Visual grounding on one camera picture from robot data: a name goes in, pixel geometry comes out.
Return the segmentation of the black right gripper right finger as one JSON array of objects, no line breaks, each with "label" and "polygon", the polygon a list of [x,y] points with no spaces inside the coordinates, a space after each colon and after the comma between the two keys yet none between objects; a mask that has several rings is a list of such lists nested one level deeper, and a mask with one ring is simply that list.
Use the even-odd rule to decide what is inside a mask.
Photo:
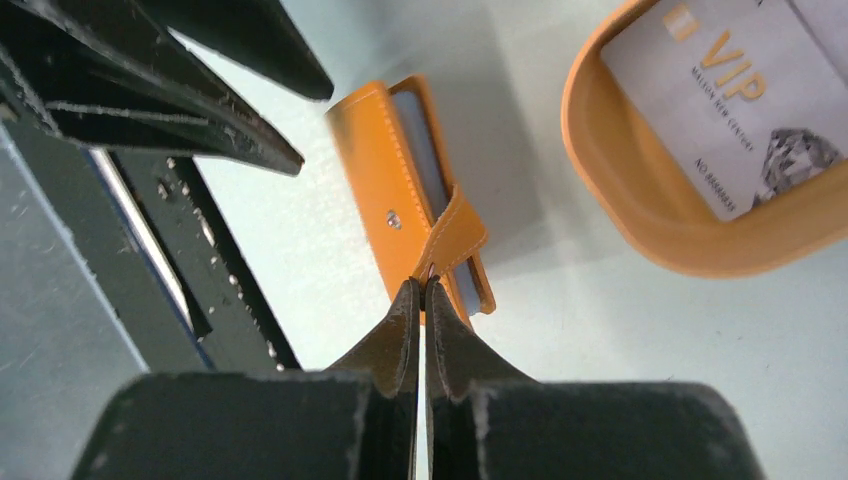
[{"label": "black right gripper right finger", "polygon": [[537,381],[463,324],[431,279],[426,391],[435,479],[761,479],[733,407],[687,382]]}]

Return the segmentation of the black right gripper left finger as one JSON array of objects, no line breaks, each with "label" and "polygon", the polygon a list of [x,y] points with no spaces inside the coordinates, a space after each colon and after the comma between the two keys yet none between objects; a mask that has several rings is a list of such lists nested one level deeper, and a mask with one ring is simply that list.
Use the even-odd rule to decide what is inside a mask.
[{"label": "black right gripper left finger", "polygon": [[421,286],[321,371],[148,374],[109,401],[75,479],[411,479]]}]

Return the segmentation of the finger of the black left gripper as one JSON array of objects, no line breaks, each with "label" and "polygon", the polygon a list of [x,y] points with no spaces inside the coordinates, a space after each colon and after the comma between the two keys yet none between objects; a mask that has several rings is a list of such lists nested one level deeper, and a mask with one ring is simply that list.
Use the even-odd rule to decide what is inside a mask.
[{"label": "finger of the black left gripper", "polygon": [[270,0],[149,0],[155,19],[253,72],[311,100],[334,84],[283,5]]},{"label": "finger of the black left gripper", "polygon": [[302,155],[137,1],[5,1],[1,114],[102,149],[229,158],[297,175]]}]

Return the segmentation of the orange leather card holder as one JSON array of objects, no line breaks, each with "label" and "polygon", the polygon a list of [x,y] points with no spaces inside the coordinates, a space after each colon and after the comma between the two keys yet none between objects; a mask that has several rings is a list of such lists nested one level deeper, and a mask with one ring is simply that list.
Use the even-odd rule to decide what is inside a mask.
[{"label": "orange leather card holder", "polygon": [[488,231],[452,171],[425,79],[369,82],[327,121],[387,294],[437,276],[462,322],[493,313],[479,254]]}]

